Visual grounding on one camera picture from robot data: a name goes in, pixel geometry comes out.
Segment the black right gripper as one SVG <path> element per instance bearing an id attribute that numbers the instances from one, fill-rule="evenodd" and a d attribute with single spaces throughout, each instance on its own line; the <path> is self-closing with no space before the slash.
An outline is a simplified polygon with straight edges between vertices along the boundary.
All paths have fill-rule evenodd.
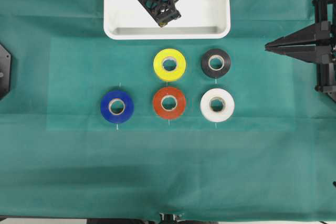
<path id="1" fill-rule="evenodd" d="M 313 0 L 312 3 L 314 24 L 269 42 L 265 48 L 269 52 L 317 64 L 315 90 L 335 95 L 335 0 Z"/>

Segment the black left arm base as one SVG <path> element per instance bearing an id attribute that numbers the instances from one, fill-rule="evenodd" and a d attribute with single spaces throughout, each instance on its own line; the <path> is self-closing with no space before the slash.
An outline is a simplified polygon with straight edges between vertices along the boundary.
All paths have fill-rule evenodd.
<path id="1" fill-rule="evenodd" d="M 0 99 L 2 100 L 11 88 L 12 55 L 3 45 L 0 45 L 0 54 Z"/>

